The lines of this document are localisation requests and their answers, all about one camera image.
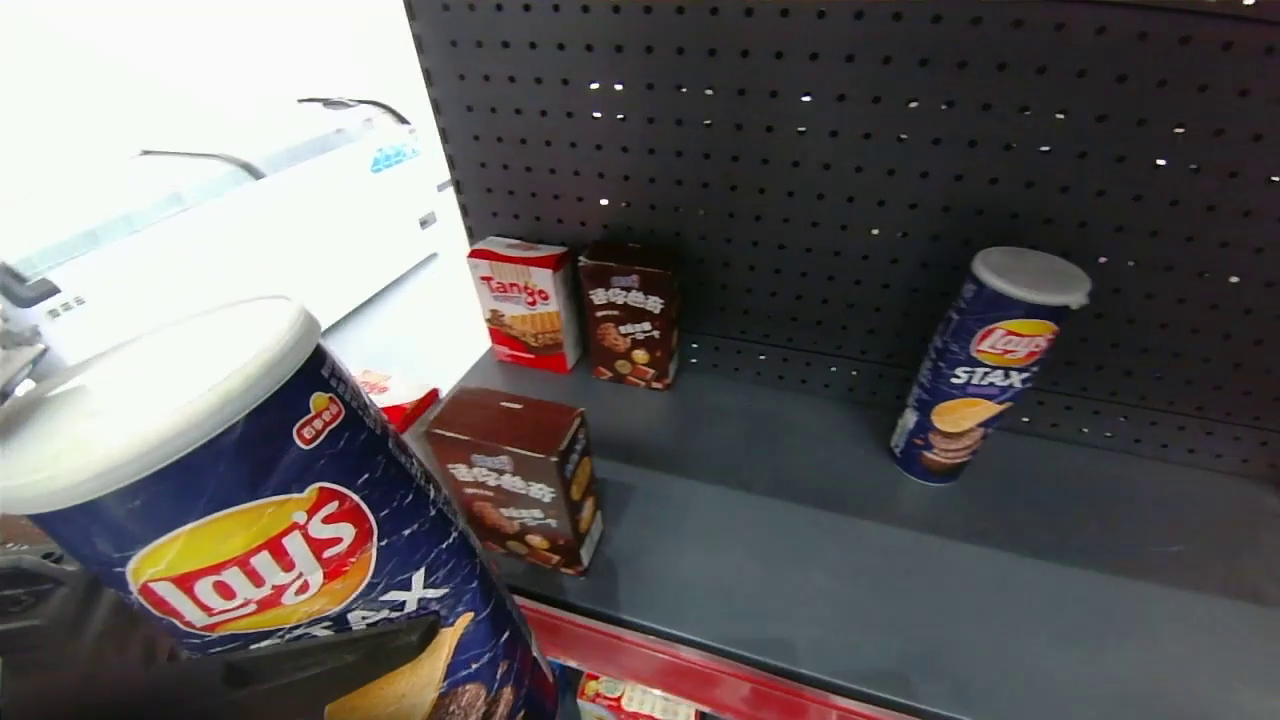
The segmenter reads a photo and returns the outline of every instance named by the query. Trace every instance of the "product packaging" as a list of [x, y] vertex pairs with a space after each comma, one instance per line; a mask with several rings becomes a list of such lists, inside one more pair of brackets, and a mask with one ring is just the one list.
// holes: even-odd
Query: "product packaging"
[[498, 360], [567, 373], [582, 354], [566, 247], [490, 237], [467, 255]]
[[577, 689], [582, 720], [701, 720], [704, 712], [677, 697], [595, 673], [582, 673]]
[[438, 615], [329, 720], [553, 720], [511, 596], [403, 439], [282, 297], [161, 327], [0, 407], [0, 497], [193, 653]]
[[676, 255], [660, 246], [600, 241], [579, 261], [591, 374], [667, 389], [676, 378], [680, 286]]
[[586, 571], [604, 518], [580, 409], [461, 387], [431, 418], [428, 443], [484, 547]]
[[955, 480], [1030, 387], [1059, 325], [1088, 302], [1089, 288], [1084, 270], [1046, 252], [974, 255], [890, 441], [897, 466], [929, 484]]

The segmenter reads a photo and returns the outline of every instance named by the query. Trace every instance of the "yellow oval logo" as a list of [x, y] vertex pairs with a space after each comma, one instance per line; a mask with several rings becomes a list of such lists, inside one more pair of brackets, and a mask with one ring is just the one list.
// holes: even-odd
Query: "yellow oval logo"
[[987, 365], [1023, 368], [1043, 357], [1056, 337], [1057, 325], [1048, 320], [1004, 320], [982, 328], [969, 354]]
[[315, 483], [178, 528], [129, 561], [152, 612], [205, 634], [287, 628], [351, 602], [374, 570], [378, 525], [353, 492]]

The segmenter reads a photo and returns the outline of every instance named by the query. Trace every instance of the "blue can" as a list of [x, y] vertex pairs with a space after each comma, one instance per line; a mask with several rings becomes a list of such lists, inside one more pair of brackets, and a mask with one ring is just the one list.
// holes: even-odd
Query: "blue can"
[[1046, 252], [988, 247], [974, 255], [890, 441], [897, 466], [929, 484], [955, 480], [1032, 386], [1089, 288], [1084, 270]]
[[300, 305], [259, 299], [55, 375], [0, 409], [5, 511], [195, 653], [439, 616], [417, 660], [330, 720], [552, 720], [511, 596], [319, 336]]

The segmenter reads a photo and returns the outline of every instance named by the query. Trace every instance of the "potato chip can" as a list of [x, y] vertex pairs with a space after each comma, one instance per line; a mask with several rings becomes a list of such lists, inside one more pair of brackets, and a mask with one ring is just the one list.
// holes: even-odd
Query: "potato chip can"
[[445, 491], [287, 299], [161, 327], [0, 407], [0, 501], [193, 653], [439, 616], [329, 720], [556, 716]]
[[928, 484], [955, 480], [1032, 386], [1059, 327], [1089, 290], [1084, 270], [1047, 252], [974, 255], [890, 441], [899, 469]]

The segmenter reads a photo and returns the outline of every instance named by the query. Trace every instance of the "metal shelf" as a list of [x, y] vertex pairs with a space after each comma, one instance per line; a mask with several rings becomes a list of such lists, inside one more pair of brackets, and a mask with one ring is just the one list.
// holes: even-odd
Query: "metal shelf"
[[1261, 483], [997, 434], [947, 488], [892, 416], [690, 372], [669, 393], [488, 357], [466, 384], [588, 410], [605, 539], [516, 592], [924, 716], [1274, 714], [1280, 501]]

